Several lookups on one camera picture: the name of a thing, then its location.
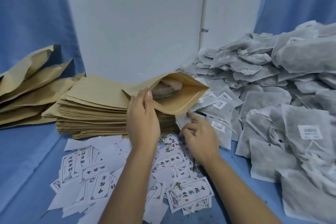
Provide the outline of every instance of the white door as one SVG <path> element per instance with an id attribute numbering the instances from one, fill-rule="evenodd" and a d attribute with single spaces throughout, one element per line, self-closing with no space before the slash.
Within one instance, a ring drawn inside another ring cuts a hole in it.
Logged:
<path id="1" fill-rule="evenodd" d="M 253 32 L 260 0 L 204 0 L 200 48 L 220 48 Z"/>
<path id="2" fill-rule="evenodd" d="M 87 74 L 140 82 L 198 53 L 203 0 L 68 0 Z"/>

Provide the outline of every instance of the left hand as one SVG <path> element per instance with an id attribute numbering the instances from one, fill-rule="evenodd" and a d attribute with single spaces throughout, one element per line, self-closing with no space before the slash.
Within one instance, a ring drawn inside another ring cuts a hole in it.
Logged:
<path id="1" fill-rule="evenodd" d="M 127 133 L 133 149 L 156 147 L 160 138 L 160 124 L 156 115 L 152 92 L 145 88 L 131 96 L 127 109 Z"/>

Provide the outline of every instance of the pile of tea bags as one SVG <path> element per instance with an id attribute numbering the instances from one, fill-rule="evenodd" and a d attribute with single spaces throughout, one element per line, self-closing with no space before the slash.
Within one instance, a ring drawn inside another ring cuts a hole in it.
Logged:
<path id="1" fill-rule="evenodd" d="M 190 108 L 221 147 L 250 158 L 251 177 L 281 182 L 286 215 L 336 223 L 336 23 L 246 34 L 203 49 L 178 71 L 209 86 Z M 182 128 L 192 122 L 176 116 Z"/>
<path id="2" fill-rule="evenodd" d="M 79 224 L 97 224 L 131 149 L 130 140 L 122 136 L 69 139 L 64 150 L 71 152 L 63 156 L 59 177 L 50 184 L 56 196 L 48 210 L 63 208 L 62 218 L 84 213 Z M 214 192 L 207 178 L 200 178 L 198 165 L 177 135 L 161 137 L 147 189 L 147 223 L 159 224 L 168 208 L 183 215 L 211 208 Z"/>
<path id="3" fill-rule="evenodd" d="M 59 78 L 70 61 L 43 68 L 56 55 L 61 55 L 59 44 L 30 53 L 0 74 L 0 129 L 55 121 L 41 113 L 84 76 Z"/>
<path id="4" fill-rule="evenodd" d="M 97 75 L 83 77 L 42 116 L 57 119 L 57 131 L 73 135 L 74 139 L 127 134 L 129 96 L 122 88 L 134 85 Z M 174 115 L 157 111 L 157 117 L 162 133 L 176 130 Z"/>

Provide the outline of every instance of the finger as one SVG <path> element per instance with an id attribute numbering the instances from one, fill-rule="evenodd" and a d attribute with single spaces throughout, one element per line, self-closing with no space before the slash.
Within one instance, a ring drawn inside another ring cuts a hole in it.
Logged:
<path id="1" fill-rule="evenodd" d="M 190 141 L 195 137 L 189 129 L 183 129 L 182 134 L 185 138 L 187 145 L 189 145 Z"/>
<path id="2" fill-rule="evenodd" d="M 195 114 L 193 114 L 193 113 L 191 113 L 191 112 L 187 112 L 187 116 L 188 116 L 189 118 L 193 119 L 194 121 L 196 121 L 196 123 L 198 123 L 198 122 L 203 122 L 203 119 L 202 119 L 200 116 L 195 115 Z"/>
<path id="3" fill-rule="evenodd" d="M 139 91 L 138 95 L 135 98 L 135 102 L 134 102 L 136 106 L 142 106 L 142 107 L 144 106 L 144 101 L 145 101 L 147 90 L 148 88 L 145 88 L 144 90 Z"/>
<path id="4" fill-rule="evenodd" d="M 129 110 L 131 109 L 132 103 L 134 102 L 135 96 L 131 96 L 131 99 L 129 100 L 128 108 L 127 108 L 127 114 L 129 113 Z"/>
<path id="5" fill-rule="evenodd" d="M 145 96 L 145 112 L 149 114 L 155 113 L 153 95 L 150 90 L 147 91 Z"/>
<path id="6" fill-rule="evenodd" d="M 180 132 L 180 136 L 182 135 L 182 132 L 184 129 L 189 129 L 189 130 L 193 130 L 193 131 L 197 131 L 198 130 L 198 125 L 196 123 L 187 123 Z"/>

